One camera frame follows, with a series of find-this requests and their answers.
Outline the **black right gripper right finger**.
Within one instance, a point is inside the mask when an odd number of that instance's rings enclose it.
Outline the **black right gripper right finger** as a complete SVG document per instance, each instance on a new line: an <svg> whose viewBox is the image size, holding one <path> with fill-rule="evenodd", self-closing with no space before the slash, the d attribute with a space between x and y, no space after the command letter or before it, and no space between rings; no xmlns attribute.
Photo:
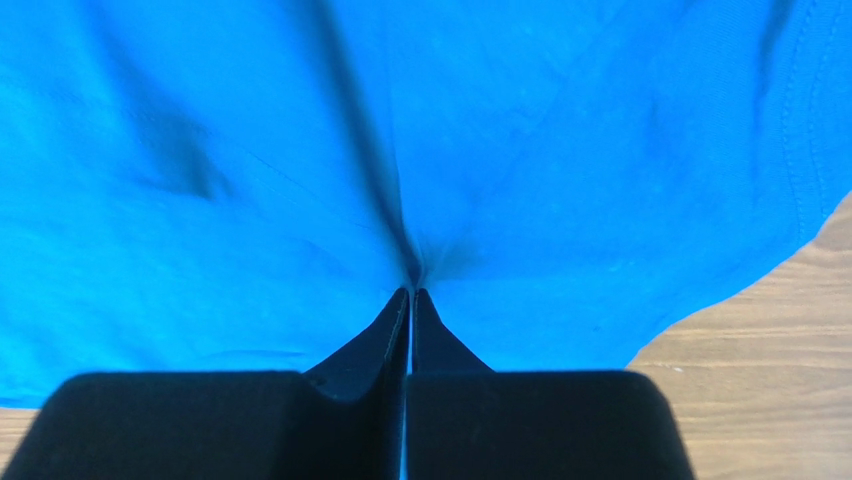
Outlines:
<svg viewBox="0 0 852 480"><path fill-rule="evenodd" d="M690 479L667 399L631 371L503 372L412 307L411 479Z"/></svg>

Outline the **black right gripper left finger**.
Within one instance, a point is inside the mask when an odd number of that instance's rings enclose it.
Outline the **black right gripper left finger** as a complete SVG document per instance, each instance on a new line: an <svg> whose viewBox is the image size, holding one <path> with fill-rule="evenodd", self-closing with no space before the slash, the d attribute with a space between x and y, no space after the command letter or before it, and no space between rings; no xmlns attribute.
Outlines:
<svg viewBox="0 0 852 480"><path fill-rule="evenodd" d="M296 371L99 373L64 382L8 479L395 479L409 295Z"/></svg>

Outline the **blue t shirt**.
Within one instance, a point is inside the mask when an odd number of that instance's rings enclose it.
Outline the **blue t shirt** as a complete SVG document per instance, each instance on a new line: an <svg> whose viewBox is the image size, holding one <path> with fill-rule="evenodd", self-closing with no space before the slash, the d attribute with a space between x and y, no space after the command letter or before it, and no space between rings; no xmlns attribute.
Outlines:
<svg viewBox="0 0 852 480"><path fill-rule="evenodd" d="M305 370L401 286L621 368L850 189L847 1L5 1L1 403Z"/></svg>

